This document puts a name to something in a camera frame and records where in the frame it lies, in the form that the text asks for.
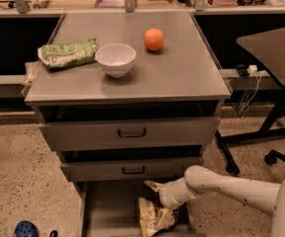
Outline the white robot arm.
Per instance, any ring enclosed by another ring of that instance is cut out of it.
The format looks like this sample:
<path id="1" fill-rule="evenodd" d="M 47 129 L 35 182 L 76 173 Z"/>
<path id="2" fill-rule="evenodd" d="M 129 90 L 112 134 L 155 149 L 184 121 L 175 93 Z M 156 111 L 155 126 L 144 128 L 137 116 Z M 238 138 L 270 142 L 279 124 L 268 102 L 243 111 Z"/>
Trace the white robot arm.
<path id="1" fill-rule="evenodd" d="M 208 193 L 219 193 L 271 215 L 270 237 L 285 237 L 285 179 L 280 184 L 268 183 L 223 176 L 194 165 L 178 180 L 164 184 L 148 181 L 146 185 L 159 194 L 160 204 L 154 205 L 145 198 L 139 200 L 143 237 L 153 237 L 158 231 L 173 226 L 176 209 Z"/>

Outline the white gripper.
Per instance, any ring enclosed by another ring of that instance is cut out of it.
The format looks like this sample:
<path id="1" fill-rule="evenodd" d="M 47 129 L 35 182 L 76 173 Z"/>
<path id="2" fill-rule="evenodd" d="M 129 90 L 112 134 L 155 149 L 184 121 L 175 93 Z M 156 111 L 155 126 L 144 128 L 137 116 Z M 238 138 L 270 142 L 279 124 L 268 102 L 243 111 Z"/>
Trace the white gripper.
<path id="1" fill-rule="evenodd" d="M 168 209 L 177 209 L 197 197 L 197 192 L 186 184 L 185 178 L 164 184 L 154 181 L 145 181 L 144 184 L 159 193 L 161 204 Z"/>

